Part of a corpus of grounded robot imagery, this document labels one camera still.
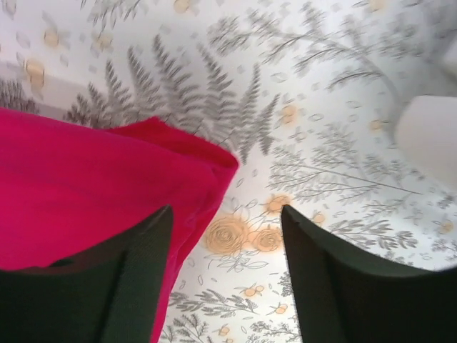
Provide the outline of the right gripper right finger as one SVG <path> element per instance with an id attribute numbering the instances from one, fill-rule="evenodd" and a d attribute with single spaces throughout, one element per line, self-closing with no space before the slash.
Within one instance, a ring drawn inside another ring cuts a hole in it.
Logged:
<path id="1" fill-rule="evenodd" d="M 304 342 L 455 342 L 456 269 L 437 272 L 370 254 L 281 211 Z"/>

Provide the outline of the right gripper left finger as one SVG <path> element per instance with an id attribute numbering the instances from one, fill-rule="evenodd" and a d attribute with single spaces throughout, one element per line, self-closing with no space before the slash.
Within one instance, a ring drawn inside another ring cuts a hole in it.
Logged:
<path id="1" fill-rule="evenodd" d="M 173 228 L 170 206 L 48 267 L 1 272 L 2 342 L 149 342 Z"/>

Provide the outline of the magenta t shirt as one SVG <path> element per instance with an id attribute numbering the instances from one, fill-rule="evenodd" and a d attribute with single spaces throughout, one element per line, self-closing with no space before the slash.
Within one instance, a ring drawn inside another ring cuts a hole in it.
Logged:
<path id="1" fill-rule="evenodd" d="M 150 118 L 111 129 L 1 110 L 1 268 L 45 267 L 174 211 L 151 341 L 179 270 L 238 169 L 228 151 Z"/>

